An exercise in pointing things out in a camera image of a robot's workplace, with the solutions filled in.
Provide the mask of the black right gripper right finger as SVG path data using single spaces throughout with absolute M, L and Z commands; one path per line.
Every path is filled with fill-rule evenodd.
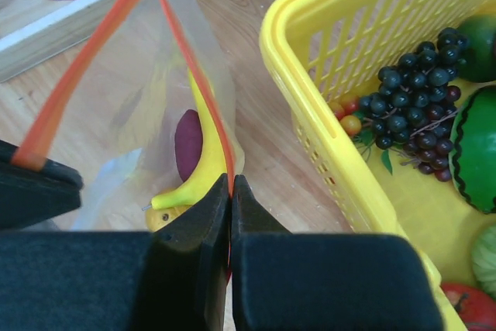
M 419 255 L 403 238 L 291 233 L 244 176 L 232 197 L 232 313 L 239 330 L 441 330 Z

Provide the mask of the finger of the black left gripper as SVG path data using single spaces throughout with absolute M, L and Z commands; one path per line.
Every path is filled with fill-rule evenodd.
M 41 171 L 10 164 L 17 146 L 1 142 L 1 229 L 23 229 L 81 207 L 77 170 L 47 160 Z

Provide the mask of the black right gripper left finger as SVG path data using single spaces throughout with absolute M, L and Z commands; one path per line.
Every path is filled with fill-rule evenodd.
M 3 233 L 1 328 L 220 330 L 228 225 L 221 176 L 155 233 Z

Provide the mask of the yellow banana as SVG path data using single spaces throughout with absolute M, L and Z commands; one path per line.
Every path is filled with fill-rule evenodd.
M 192 73 L 188 80 L 196 108 L 183 114 L 174 134 L 175 160 L 182 184 L 152 197 L 144 211 L 194 205 L 227 172 L 222 143 L 207 101 Z

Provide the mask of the purple sweet potato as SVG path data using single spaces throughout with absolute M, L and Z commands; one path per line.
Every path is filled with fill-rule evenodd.
M 203 135 L 198 112 L 187 110 L 180 118 L 174 134 L 177 171 L 183 182 L 191 176 L 202 154 Z

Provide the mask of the clear zip bag orange zipper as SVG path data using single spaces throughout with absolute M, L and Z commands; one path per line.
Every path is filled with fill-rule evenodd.
M 47 160 L 77 170 L 81 207 L 23 229 L 147 229 L 143 208 L 182 184 L 174 134 L 196 108 L 189 73 L 214 119 L 225 174 L 239 173 L 235 87 L 196 0 L 116 0 L 10 160 L 31 171 Z

